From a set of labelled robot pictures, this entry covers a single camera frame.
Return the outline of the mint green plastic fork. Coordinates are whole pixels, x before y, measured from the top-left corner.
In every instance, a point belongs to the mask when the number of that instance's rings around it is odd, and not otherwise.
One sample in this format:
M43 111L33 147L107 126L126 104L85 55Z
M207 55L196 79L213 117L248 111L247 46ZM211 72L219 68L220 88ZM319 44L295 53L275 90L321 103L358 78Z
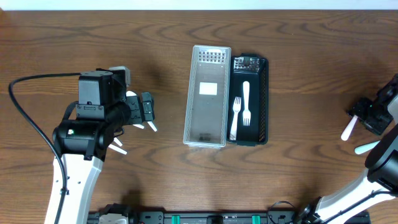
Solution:
M354 152L356 154L363 154L363 153L368 152L371 149L373 149L375 146L378 145L378 143L379 143L379 141L375 141L375 142L371 142L371 143L368 143L368 144L364 144L364 145L358 146L358 147L356 147L354 149Z

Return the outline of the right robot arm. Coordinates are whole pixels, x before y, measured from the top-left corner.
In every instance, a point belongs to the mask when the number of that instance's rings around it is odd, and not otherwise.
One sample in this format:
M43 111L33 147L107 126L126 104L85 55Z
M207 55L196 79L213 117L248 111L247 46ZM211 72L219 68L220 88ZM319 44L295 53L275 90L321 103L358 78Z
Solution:
M357 147L356 154L367 152L365 169L341 190L308 204L294 223L369 223L364 211L377 203L397 198L397 128L386 128L397 121L397 77L381 88L374 100L360 98L347 110L351 121L341 134L347 140L356 122L381 137L379 141Z

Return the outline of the white plastic fork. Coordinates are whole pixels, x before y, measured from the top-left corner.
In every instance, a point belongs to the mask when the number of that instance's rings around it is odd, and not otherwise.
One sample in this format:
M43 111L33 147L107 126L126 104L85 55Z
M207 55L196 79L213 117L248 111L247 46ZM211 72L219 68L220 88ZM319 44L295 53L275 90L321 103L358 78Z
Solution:
M236 140L237 127L238 127L238 114L239 114L240 110L241 110L241 97L237 96L234 99L234 103L233 103L233 120L232 120L230 134L229 134L229 139L231 141Z
M251 122L251 112L249 110L249 91L250 83L243 82L243 98L244 98L244 111L243 111L243 125L249 126Z

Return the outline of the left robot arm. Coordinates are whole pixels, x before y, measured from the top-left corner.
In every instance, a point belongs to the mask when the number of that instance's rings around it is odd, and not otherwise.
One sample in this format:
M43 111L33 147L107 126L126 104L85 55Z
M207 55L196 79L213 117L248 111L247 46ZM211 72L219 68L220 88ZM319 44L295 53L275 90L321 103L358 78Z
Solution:
M127 90L131 83L127 67L81 73L79 99L71 103L53 131L55 148L63 166L53 162L53 185L46 223L86 223L96 181L106 151L121 152L121 143L112 143L123 126L154 126L154 99Z

